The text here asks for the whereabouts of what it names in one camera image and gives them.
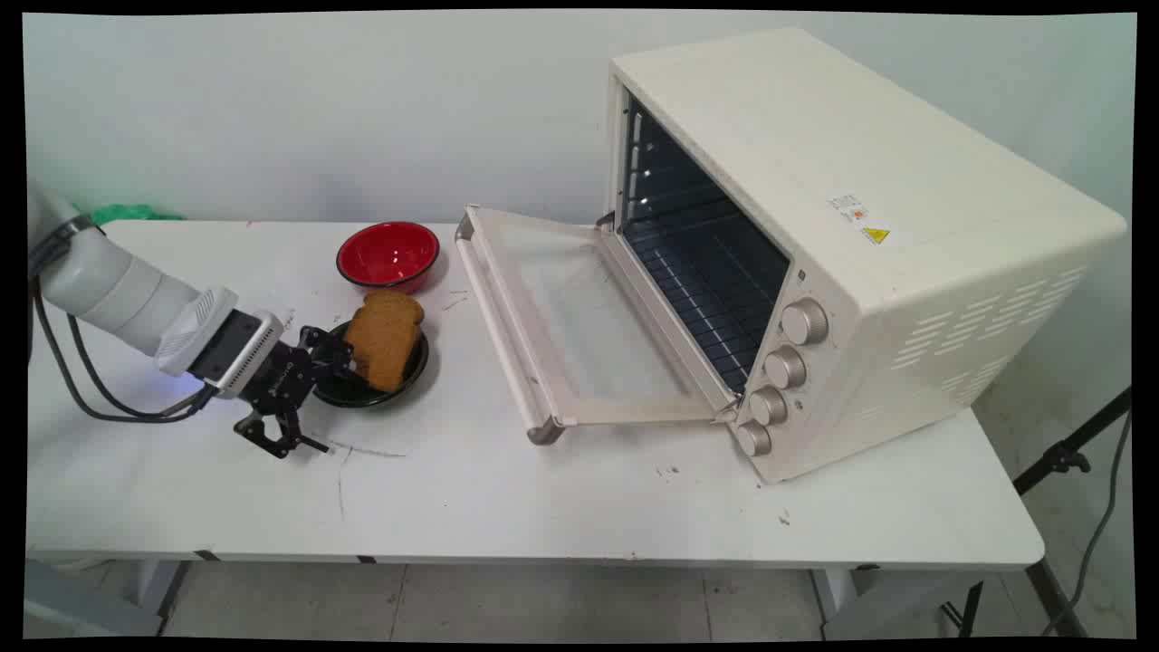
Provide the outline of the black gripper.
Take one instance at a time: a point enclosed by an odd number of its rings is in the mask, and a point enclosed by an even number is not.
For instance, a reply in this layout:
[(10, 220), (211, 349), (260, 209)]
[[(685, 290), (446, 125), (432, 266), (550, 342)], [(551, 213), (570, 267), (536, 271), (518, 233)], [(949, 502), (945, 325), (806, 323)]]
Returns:
[(330, 446), (302, 432), (301, 408), (315, 379), (352, 376), (353, 346), (331, 331), (302, 327), (299, 346), (279, 342), (245, 384), (250, 412), (235, 422), (235, 433), (274, 457), (287, 457), (299, 446), (329, 455)]

